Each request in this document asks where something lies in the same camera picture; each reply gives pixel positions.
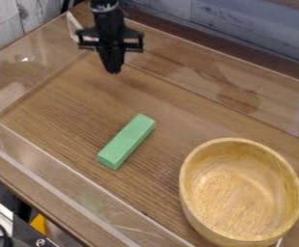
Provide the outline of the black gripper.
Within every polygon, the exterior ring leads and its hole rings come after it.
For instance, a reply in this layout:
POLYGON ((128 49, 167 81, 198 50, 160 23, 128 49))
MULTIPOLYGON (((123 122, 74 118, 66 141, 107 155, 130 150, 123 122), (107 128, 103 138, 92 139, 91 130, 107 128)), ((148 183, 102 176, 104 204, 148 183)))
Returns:
POLYGON ((143 51, 144 34, 127 26, 120 8, 106 11, 92 9, 92 13, 94 27, 75 32, 79 38, 78 44, 83 48, 95 48, 106 70, 110 73, 119 73, 124 64, 126 51, 143 51), (111 48, 114 48, 114 67, 108 50, 111 48))

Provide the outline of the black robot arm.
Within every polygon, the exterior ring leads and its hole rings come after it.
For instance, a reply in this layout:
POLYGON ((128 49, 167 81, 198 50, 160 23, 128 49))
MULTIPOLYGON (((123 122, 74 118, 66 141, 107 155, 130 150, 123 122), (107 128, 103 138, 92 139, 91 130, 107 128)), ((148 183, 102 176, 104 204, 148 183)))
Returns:
POLYGON ((144 33, 127 26, 119 0, 90 0, 90 10, 94 27, 75 32, 78 44, 98 52, 106 70, 116 74, 122 71, 126 53, 143 51, 144 33))

